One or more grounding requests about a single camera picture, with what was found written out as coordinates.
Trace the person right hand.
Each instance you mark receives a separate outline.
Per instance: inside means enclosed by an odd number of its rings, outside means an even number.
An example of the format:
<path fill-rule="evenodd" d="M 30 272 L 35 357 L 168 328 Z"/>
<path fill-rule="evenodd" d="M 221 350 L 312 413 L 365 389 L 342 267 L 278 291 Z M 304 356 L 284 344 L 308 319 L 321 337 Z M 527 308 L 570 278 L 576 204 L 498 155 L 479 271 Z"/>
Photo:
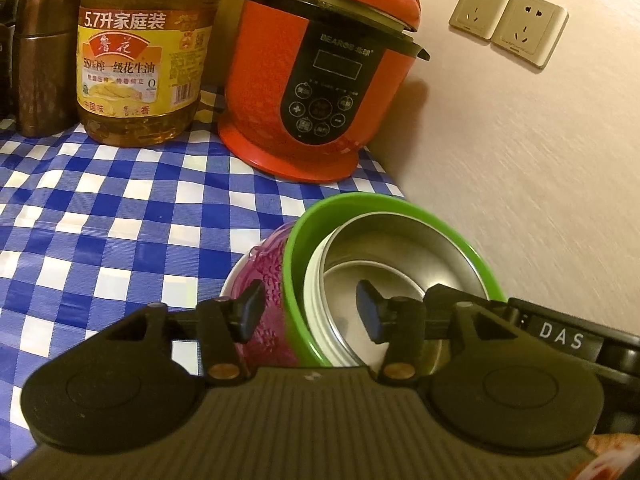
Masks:
<path fill-rule="evenodd" d="M 635 434 L 595 434 L 588 448 L 596 457 L 574 479 L 640 480 L 640 438 Z"/>

